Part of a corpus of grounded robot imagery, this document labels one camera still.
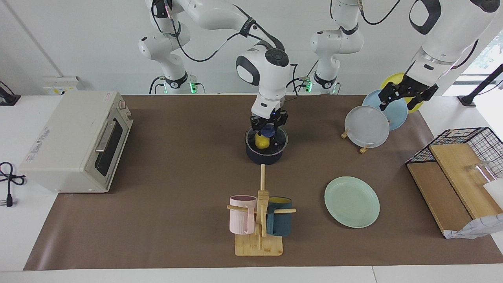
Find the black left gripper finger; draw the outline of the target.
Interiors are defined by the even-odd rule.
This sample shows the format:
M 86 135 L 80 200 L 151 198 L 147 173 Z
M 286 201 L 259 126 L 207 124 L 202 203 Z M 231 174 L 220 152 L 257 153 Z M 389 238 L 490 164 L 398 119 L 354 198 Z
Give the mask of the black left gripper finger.
M 393 82 L 387 85 L 379 93 L 380 110 L 384 111 L 391 102 L 397 101 L 401 98 L 411 97 L 411 78 L 403 77 L 402 81 L 398 84 Z
M 417 93 L 414 97 L 407 98 L 408 110 L 418 110 L 426 101 L 429 101 L 431 97 L 438 90 L 438 85 L 433 85 L 427 90 Z

